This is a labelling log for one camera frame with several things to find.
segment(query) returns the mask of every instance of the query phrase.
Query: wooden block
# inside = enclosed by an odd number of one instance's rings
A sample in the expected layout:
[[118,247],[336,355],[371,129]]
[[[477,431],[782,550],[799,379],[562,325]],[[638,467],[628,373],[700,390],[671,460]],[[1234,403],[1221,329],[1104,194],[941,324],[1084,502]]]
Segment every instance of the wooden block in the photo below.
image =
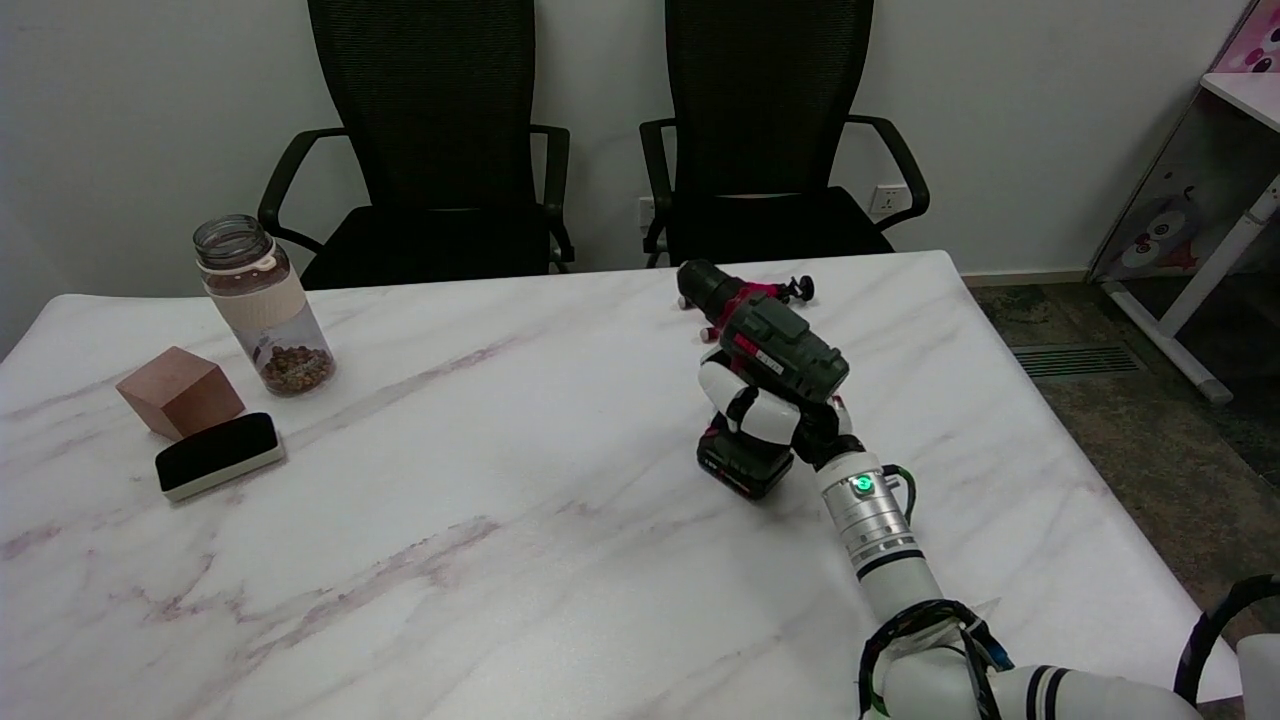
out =
[[170,347],[120,380],[115,389],[152,430],[182,439],[244,411],[223,369]]

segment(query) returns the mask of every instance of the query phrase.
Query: chair seat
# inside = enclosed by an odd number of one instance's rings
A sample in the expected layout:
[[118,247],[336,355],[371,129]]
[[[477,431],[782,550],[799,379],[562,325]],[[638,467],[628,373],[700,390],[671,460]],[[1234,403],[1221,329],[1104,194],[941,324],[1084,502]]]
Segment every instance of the chair seat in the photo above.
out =
[[754,263],[893,252],[841,187],[781,197],[707,197],[678,192],[667,224],[672,265],[701,259]]
[[483,210],[357,208],[302,274],[307,290],[547,274],[540,205]]

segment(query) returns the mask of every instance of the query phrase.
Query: wall baseboard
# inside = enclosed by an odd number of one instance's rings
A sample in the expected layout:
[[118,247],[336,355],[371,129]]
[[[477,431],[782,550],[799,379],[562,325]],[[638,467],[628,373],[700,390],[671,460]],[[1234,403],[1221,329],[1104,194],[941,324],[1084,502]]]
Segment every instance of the wall baseboard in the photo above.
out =
[[1048,270],[1043,273],[960,273],[969,287],[1001,287],[1010,284],[1083,283],[1088,268],[1079,270]]

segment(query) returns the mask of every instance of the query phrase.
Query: black office chair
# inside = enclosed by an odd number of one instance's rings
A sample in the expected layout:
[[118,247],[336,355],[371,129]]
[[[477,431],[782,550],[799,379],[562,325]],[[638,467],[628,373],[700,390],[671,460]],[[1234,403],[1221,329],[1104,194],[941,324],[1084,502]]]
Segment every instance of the black office chair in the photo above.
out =
[[[568,131],[529,123],[534,0],[310,0],[343,127],[300,133],[259,220],[316,252],[308,290],[545,274],[573,260],[562,208]],[[543,204],[530,133],[547,136]],[[347,136],[371,205],[324,245],[280,225],[307,151]],[[558,247],[552,249],[553,234]]]
[[[676,117],[640,126],[657,210],[649,266],[663,250],[673,265],[893,251],[883,231],[924,214],[929,190],[891,122],[847,114],[870,27],[872,0],[667,0]],[[846,123],[888,145],[910,209],[873,223],[827,187]],[[664,127],[677,132],[675,192]]]

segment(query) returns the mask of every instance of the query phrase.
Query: white desk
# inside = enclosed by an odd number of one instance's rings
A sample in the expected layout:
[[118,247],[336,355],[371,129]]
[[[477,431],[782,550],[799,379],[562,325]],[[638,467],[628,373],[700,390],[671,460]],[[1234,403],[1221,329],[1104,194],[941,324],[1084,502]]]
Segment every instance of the white desk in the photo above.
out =
[[[1268,128],[1280,132],[1280,74],[1210,73],[1201,78],[1201,85]],[[1183,347],[1176,336],[1204,302],[1208,293],[1231,272],[1240,255],[1257,240],[1262,228],[1275,215],[1277,201],[1280,201],[1280,177],[1271,181],[1257,202],[1231,228],[1222,243],[1204,261],[1204,265],[1160,319],[1156,319],[1119,282],[1108,282],[1102,286],[1111,300],[1215,405],[1230,402],[1231,391]]]
[[[1172,682],[1198,610],[942,252],[814,275],[859,436],[1015,662]],[[65,296],[0,365],[0,716],[847,720],[873,621],[808,470],[703,474],[672,270],[314,293],[339,369],[271,398],[207,299]],[[113,384],[223,364],[289,459],[187,505]],[[1202,698],[1239,692],[1225,646]]]

